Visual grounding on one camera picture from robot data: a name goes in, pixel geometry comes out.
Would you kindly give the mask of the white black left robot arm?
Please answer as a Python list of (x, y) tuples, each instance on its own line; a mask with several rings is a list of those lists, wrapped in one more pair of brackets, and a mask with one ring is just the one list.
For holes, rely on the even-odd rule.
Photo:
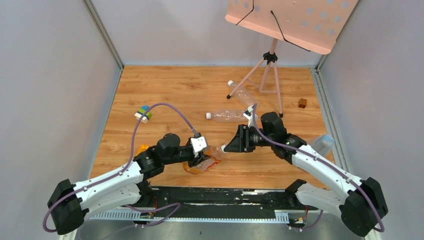
[(134, 156), (129, 163), (98, 177), (71, 183), (60, 181), (47, 202), (47, 217), (51, 217), (54, 229), (46, 226), (46, 232), (58, 235), (78, 229), (89, 218), (118, 206), (138, 203), (142, 207), (153, 201), (148, 180), (161, 174), (166, 165), (187, 163), (197, 166), (207, 159), (205, 137), (191, 137), (185, 145), (174, 133), (168, 133), (156, 145)]

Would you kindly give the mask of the orange label plastic bottle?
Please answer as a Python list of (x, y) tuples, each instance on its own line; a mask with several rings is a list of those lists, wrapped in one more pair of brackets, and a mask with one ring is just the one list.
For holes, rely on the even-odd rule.
[(204, 156), (205, 160), (203, 160), (201, 163), (199, 163), (196, 166), (190, 167), (187, 162), (182, 163), (183, 169), (193, 175), (198, 175), (209, 168), (219, 164), (221, 161), (226, 159), (228, 157), (227, 153), (224, 152), (224, 148), (226, 147), (225, 144), (221, 146), (209, 146), (207, 150), (204, 150)]

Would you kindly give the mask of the white bottle cap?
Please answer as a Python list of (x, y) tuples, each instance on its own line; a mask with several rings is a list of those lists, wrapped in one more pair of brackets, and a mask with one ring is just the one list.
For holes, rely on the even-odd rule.
[(220, 148), (221, 148), (221, 151), (223, 152), (223, 153), (226, 153), (226, 151), (225, 151), (225, 147), (226, 147), (226, 145), (225, 144), (223, 144)]

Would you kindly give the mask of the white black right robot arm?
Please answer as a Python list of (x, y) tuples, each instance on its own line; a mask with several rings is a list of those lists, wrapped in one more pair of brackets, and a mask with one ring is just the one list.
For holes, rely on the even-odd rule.
[(372, 177), (362, 179), (351, 174), (313, 149), (305, 140), (288, 133), (276, 112), (267, 112), (256, 123), (240, 124), (234, 138), (222, 150), (227, 153), (251, 153), (257, 147), (270, 147), (280, 159), (313, 175), (328, 190), (298, 179), (286, 190), (286, 204), (292, 209), (311, 206), (339, 217), (360, 237), (371, 231), (384, 231), (383, 217), (388, 206), (380, 183)]

